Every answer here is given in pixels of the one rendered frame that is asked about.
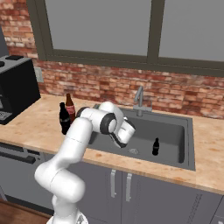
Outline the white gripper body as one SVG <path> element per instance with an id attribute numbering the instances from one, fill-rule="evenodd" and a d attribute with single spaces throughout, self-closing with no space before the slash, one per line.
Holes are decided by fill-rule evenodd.
<path id="1" fill-rule="evenodd" d="M 125 117 L 120 129 L 117 132 L 117 138 L 119 144 L 121 146 L 126 145 L 129 142 L 129 140 L 133 137 L 135 131 L 136 131 L 135 125 L 127 117 Z"/>

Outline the small black bottle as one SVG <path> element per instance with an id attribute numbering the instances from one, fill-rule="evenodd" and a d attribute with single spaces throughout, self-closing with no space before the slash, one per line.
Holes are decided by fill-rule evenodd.
<path id="1" fill-rule="evenodd" d="M 157 156 L 158 155 L 158 150 L 159 150 L 159 141 L 158 137 L 156 138 L 154 144 L 153 144 L 153 150 L 152 150 L 152 155 Z"/>

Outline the dark grey sink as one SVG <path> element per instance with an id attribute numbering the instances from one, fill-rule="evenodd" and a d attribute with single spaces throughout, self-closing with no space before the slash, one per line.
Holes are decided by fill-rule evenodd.
<path id="1" fill-rule="evenodd" d="M 195 171 L 193 119 L 153 112 L 137 112 L 121 108 L 123 114 L 135 125 L 136 132 L 125 148 L 118 148 L 110 136 L 92 133 L 88 148 L 137 158 L 162 165 Z M 152 155 L 158 137 L 158 155 Z"/>

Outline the large brown red-label bottle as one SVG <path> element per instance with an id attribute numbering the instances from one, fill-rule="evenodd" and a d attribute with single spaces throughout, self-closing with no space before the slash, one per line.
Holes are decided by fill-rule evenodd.
<path id="1" fill-rule="evenodd" d="M 75 119 L 75 106 L 70 94 L 66 95 L 66 111 L 70 116 L 70 123 L 72 123 Z"/>

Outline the large black bottle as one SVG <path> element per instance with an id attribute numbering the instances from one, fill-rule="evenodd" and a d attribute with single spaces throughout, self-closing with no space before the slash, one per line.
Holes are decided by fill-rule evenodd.
<path id="1" fill-rule="evenodd" d="M 70 128 L 70 116 L 67 112 L 64 102 L 61 102 L 59 106 L 60 106 L 59 123 L 61 125 L 61 132 L 63 135 L 65 135 Z"/>

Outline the grey tap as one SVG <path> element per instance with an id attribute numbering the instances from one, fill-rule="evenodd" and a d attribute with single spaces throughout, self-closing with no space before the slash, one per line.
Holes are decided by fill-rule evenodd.
<path id="1" fill-rule="evenodd" d="M 133 106 L 133 109 L 136 111 L 137 116 L 142 116 L 144 111 L 147 112 L 152 111 L 152 106 L 145 107 L 143 105 L 143 99 L 144 99 L 144 87 L 140 86 L 134 98 L 134 102 L 136 102 L 136 105 Z"/>

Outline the grey cupboard door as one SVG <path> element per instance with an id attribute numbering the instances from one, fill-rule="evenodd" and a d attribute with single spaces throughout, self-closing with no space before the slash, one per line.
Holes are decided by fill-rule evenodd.
<path id="1" fill-rule="evenodd" d="M 126 202 L 122 175 L 122 224 L 210 224 L 221 203 L 216 193 L 132 174 Z"/>
<path id="2" fill-rule="evenodd" d="M 115 173 L 116 196 L 111 197 L 110 168 L 79 162 L 68 170 L 86 184 L 86 191 L 78 202 L 80 211 L 87 217 L 88 224 L 121 224 L 122 222 L 122 173 Z"/>

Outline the grey framed window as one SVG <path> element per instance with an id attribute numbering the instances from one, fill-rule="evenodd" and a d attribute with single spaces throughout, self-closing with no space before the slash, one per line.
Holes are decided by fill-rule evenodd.
<path id="1" fill-rule="evenodd" d="M 224 78 L 224 0 L 26 0 L 38 57 Z"/>

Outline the grey dishwasher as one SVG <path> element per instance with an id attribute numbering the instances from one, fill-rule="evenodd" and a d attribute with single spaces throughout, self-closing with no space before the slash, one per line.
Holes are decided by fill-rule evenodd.
<path id="1" fill-rule="evenodd" d="M 38 166 L 45 162 L 44 154 L 7 143 L 0 143 L 0 151 L 23 158 L 36 158 L 34 164 L 27 164 L 0 156 L 0 187 L 5 198 L 23 207 L 53 215 L 53 195 L 42 188 L 34 178 Z"/>

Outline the black coffee machine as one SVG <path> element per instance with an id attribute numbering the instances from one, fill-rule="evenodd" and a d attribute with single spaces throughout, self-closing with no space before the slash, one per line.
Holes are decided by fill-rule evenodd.
<path id="1" fill-rule="evenodd" d="M 30 58 L 5 55 L 0 58 L 0 124 L 5 125 L 40 98 L 39 85 Z"/>

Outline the grey drawer front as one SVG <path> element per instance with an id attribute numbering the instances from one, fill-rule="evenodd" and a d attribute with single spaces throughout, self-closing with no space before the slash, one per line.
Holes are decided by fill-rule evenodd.
<path id="1" fill-rule="evenodd" d="M 210 224 L 224 224 L 224 196 L 222 197 Z"/>

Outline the dark grey tall cabinet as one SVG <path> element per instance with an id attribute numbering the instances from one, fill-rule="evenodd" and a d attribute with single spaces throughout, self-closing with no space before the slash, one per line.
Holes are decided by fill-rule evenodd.
<path id="1" fill-rule="evenodd" d="M 2 31 L 2 27 L 0 26 L 0 57 L 3 57 L 5 55 L 8 55 L 9 51 L 4 39 L 4 34 Z"/>

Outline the grey wall socket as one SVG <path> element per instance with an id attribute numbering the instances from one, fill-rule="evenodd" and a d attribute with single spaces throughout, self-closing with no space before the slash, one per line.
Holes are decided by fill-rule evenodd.
<path id="1" fill-rule="evenodd" d="M 44 79 L 43 79 L 43 76 L 42 76 L 42 70 L 40 67 L 34 67 L 34 71 L 35 71 L 35 74 L 36 74 L 36 79 L 37 79 L 37 82 L 44 82 Z"/>

